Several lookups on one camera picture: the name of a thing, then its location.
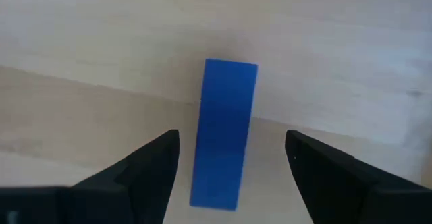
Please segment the purple rectangular block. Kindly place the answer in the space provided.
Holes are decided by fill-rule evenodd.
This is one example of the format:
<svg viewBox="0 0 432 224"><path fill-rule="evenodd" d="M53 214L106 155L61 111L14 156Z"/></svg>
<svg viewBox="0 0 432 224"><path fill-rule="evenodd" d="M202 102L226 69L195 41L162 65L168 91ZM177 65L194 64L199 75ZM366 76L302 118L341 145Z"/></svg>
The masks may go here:
<svg viewBox="0 0 432 224"><path fill-rule="evenodd" d="M238 205L258 66L207 59L203 76L190 205Z"/></svg>

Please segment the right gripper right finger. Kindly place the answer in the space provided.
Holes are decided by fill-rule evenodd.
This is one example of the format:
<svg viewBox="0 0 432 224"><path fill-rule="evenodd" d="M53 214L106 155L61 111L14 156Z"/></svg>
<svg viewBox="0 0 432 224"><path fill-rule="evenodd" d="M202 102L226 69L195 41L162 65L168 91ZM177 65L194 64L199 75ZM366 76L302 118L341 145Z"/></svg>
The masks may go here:
<svg viewBox="0 0 432 224"><path fill-rule="evenodd" d="M314 224L432 224L432 189L296 130L285 150Z"/></svg>

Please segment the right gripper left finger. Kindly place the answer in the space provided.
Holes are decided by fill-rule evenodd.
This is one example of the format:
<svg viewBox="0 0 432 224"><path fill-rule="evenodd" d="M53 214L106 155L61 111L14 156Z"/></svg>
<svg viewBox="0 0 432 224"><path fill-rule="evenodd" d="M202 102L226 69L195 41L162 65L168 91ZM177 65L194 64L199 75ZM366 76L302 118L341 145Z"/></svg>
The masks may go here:
<svg viewBox="0 0 432 224"><path fill-rule="evenodd" d="M73 186L0 188L0 224L162 224L180 155L169 130Z"/></svg>

